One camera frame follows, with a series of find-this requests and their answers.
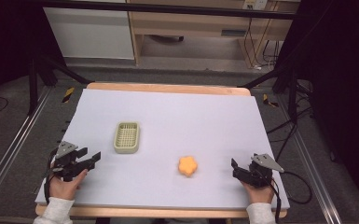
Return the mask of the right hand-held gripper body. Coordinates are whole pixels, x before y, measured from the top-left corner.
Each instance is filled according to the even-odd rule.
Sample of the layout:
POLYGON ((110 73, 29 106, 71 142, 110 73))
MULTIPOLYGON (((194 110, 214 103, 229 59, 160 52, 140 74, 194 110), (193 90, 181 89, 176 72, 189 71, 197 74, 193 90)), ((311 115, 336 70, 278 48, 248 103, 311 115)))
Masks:
POLYGON ((269 154, 255 154, 249 169, 244 173, 242 182, 255 188, 264 188, 271 183, 272 171, 283 173, 284 168, 269 154))

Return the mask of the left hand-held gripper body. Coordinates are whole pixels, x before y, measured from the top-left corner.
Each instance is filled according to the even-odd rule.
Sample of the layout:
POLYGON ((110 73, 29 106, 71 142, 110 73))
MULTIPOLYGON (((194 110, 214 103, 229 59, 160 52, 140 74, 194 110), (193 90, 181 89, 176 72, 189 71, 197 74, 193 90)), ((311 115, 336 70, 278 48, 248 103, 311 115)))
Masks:
POLYGON ((75 158, 76 150, 76 145, 62 141, 56 152, 53 172, 57 176, 62 177, 66 182, 71 181, 82 172, 77 169, 78 162, 75 158))

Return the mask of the green slotted plastic basket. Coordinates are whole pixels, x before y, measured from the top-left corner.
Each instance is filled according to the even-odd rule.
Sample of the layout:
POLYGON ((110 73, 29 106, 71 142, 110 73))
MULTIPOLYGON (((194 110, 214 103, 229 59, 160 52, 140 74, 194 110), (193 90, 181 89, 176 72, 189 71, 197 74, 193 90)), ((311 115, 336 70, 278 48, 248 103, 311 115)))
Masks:
POLYGON ((118 154, 133 154, 138 151, 140 126, 137 122, 120 122, 114 138, 114 150, 118 154))

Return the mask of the orange flower-shaped sponge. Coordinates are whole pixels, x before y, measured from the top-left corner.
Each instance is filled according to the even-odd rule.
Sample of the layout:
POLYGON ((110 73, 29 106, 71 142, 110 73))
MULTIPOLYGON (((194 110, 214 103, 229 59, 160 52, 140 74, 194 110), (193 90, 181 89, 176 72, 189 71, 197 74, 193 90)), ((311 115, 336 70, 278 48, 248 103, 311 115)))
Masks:
POLYGON ((197 168, 198 164, 192 156, 185 156, 179 159, 178 171, 180 174, 191 177, 197 168))

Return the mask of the person's right hand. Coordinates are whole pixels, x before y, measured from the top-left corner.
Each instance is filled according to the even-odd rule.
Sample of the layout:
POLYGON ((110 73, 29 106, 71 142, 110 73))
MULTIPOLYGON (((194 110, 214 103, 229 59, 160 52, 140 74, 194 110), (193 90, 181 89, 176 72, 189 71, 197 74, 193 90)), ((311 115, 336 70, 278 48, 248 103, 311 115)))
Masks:
POLYGON ((255 188, 254 186, 242 182, 245 188, 249 203, 271 203, 274 197, 274 191, 271 187, 255 188))

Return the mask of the person's left hand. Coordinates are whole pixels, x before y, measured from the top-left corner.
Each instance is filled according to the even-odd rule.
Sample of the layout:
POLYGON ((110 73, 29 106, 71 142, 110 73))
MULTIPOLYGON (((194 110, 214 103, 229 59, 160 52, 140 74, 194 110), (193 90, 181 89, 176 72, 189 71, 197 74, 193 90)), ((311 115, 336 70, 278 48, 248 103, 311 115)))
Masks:
POLYGON ((53 175, 49 179, 49 195, 54 198, 72 201, 75 198, 76 191, 79 189, 81 182, 88 174, 88 170, 83 170, 75 179, 65 182, 53 175))

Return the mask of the yellow black floor marker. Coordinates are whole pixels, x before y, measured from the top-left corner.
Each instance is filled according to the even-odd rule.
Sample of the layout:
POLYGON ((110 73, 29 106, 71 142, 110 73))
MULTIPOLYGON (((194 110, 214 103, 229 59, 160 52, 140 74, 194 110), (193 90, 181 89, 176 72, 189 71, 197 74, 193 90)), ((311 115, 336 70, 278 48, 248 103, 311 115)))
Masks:
POLYGON ((270 106, 273 106, 273 107, 279 107, 278 103, 274 103, 274 102, 271 102, 269 100, 269 97, 268 97, 267 94, 263 94, 263 104, 264 105, 270 105, 270 106))
POLYGON ((63 103, 67 103, 71 97, 71 95, 73 94, 75 88, 74 87, 71 87, 71 88, 68 88, 65 92, 65 95, 63 96, 62 98, 62 102, 63 103))

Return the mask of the black metal stand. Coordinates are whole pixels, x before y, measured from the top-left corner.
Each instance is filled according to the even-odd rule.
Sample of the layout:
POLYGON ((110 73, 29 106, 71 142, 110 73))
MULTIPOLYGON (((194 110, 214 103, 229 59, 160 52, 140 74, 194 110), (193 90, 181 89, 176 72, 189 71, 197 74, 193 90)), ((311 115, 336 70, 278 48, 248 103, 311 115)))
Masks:
POLYGON ((275 93, 283 93, 285 89, 289 90, 289 102, 287 113, 289 118, 293 121, 297 121, 297 106, 296 106, 296 94, 297 94, 297 73, 291 65, 282 65, 267 74, 250 81, 247 84, 241 85, 241 88, 252 89, 258 84, 261 84, 271 78, 276 78, 272 90, 275 93))
POLYGON ((58 70, 65 75, 71 77, 81 84, 90 84, 92 80, 86 79, 70 70, 66 65, 58 63, 46 55, 39 55, 33 57, 29 63, 29 93, 30 93, 30 106, 28 114, 31 115, 35 112, 38 106, 38 84, 37 80, 41 78, 46 86, 53 87, 57 84, 54 71, 58 70))

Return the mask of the white cabinet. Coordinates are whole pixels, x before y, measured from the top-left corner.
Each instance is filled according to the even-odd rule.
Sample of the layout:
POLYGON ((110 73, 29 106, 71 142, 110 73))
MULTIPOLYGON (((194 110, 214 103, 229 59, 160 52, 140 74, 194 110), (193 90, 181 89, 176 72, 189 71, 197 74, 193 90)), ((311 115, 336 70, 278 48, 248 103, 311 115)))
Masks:
POLYGON ((44 10, 64 57, 134 59, 126 12, 52 7, 44 10))

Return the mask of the light wooden desk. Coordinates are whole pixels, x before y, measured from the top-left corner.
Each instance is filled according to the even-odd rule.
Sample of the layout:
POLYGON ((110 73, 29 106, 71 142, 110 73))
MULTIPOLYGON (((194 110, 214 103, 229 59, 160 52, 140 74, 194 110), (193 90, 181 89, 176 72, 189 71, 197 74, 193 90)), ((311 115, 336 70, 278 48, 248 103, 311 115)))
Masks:
MULTIPOLYGON (((132 4, 243 9, 244 0, 126 0, 132 4)), ((265 11, 297 12, 301 0, 268 0, 265 11)), ((261 64, 259 56, 268 41, 284 41, 290 20, 237 18, 172 13, 131 12, 134 36, 227 37, 239 41, 246 65, 261 64)))

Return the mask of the white power strip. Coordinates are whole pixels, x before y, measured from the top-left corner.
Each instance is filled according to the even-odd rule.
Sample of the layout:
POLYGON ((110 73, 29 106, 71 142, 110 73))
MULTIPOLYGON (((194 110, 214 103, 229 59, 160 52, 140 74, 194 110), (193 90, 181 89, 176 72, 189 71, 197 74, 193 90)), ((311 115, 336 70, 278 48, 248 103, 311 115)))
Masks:
POLYGON ((243 9, 264 10, 268 0, 244 0, 243 9))

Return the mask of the metal floor rail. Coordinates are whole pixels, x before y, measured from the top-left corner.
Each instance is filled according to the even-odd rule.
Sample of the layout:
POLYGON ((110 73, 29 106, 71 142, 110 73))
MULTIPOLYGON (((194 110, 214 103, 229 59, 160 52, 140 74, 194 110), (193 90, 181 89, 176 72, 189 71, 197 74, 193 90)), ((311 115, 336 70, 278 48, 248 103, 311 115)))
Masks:
POLYGON ((21 127, 16 132, 13 140, 10 142, 10 145, 8 146, 3 158, 0 160, 0 185, 7 175, 7 172, 13 161, 16 159, 24 141, 27 139, 29 133, 34 127, 35 122, 43 110, 51 91, 52 87, 44 87, 40 95, 36 97, 36 105, 34 106, 32 112, 27 115, 21 127))
POLYGON ((343 224, 338 210, 334 205, 330 194, 324 184, 324 181, 320 175, 320 172, 318 171, 315 163, 313 162, 308 148, 306 147, 305 142, 299 130, 297 129, 298 125, 293 124, 293 127, 296 129, 294 131, 294 139, 297 146, 297 152, 303 163, 308 179, 310 180, 313 193, 322 209, 326 223, 343 224))

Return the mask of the black horizontal frame bar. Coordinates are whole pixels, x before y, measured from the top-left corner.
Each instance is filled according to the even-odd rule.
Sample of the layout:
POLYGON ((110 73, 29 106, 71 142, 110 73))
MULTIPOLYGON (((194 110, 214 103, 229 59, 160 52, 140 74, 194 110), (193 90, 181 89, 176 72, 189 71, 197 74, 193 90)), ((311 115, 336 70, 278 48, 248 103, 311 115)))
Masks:
POLYGON ((310 15, 298 14, 296 12, 276 12, 265 10, 232 9, 218 7, 190 7, 153 4, 132 4, 132 3, 111 3, 91 2, 78 0, 24 0, 30 4, 41 7, 71 8, 71 9, 92 9, 111 10, 147 13, 172 13, 187 15, 223 16, 237 18, 258 18, 277 20, 301 20, 307 19, 310 15))

